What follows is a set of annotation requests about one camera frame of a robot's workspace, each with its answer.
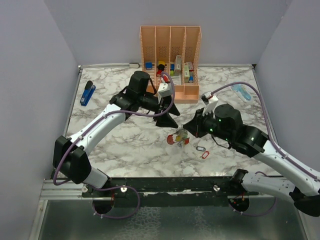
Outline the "metal key organizer red handle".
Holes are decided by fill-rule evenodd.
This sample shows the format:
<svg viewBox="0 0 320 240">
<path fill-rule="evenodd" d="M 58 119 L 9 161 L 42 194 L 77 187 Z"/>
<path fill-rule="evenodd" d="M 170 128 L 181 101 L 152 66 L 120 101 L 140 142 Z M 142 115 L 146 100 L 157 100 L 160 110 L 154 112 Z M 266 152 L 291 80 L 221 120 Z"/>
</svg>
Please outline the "metal key organizer red handle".
<svg viewBox="0 0 320 240">
<path fill-rule="evenodd" d="M 183 148 L 185 145 L 188 145 L 190 142 L 190 137 L 188 136 L 188 132 L 183 129 L 179 128 L 173 134 L 169 134 L 166 138 L 166 142 L 169 145 L 177 145 L 180 148 Z"/>
</svg>

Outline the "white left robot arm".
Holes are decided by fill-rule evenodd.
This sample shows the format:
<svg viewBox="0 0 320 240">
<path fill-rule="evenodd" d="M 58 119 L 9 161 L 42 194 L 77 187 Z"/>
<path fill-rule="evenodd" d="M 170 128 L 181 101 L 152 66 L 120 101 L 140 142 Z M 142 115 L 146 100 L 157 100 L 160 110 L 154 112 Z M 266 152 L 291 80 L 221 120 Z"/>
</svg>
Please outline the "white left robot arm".
<svg viewBox="0 0 320 240">
<path fill-rule="evenodd" d="M 110 177 L 91 166 L 89 155 L 109 132 L 132 115 L 153 118 L 160 128 L 179 127 L 172 118 L 172 115 L 180 115 L 174 104 L 175 84 L 168 73 L 163 71 L 160 76 L 164 82 L 151 93 L 147 92 L 150 75 L 135 71 L 128 86 L 114 95 L 92 122 L 72 136 L 62 135 L 55 141 L 53 183 L 56 186 L 60 185 L 58 173 L 62 173 L 67 181 L 90 185 L 97 196 L 106 197 L 111 190 Z"/>
</svg>

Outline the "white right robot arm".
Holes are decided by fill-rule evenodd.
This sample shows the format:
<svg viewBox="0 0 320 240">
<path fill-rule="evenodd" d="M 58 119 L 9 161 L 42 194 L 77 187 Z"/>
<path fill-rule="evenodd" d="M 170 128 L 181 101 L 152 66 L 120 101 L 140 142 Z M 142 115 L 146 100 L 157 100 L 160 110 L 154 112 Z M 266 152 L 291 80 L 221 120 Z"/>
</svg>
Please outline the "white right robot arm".
<svg viewBox="0 0 320 240">
<path fill-rule="evenodd" d="M 229 189 L 240 196 L 244 192 L 259 192 L 292 202 L 301 212 L 320 215 L 320 173 L 280 148 L 260 129 L 243 123 L 239 110 L 229 104 L 219 105 L 213 113 L 198 109 L 183 128 L 197 138 L 207 134 L 228 142 L 231 149 L 254 158 L 283 176 L 283 179 L 258 176 L 238 169 Z"/>
</svg>

